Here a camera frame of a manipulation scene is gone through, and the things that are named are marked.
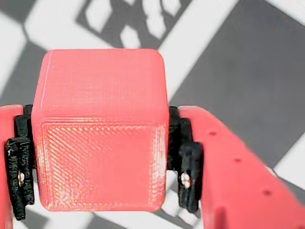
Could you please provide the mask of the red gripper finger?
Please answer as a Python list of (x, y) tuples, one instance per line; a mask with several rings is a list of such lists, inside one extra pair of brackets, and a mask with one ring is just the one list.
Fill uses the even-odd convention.
[(0, 108), (0, 227), (11, 229), (23, 220), (25, 207), (35, 202), (35, 157), (31, 128), (32, 105)]
[(206, 229), (302, 229), (305, 208), (227, 126), (196, 106), (171, 106), (167, 168), (179, 206)]

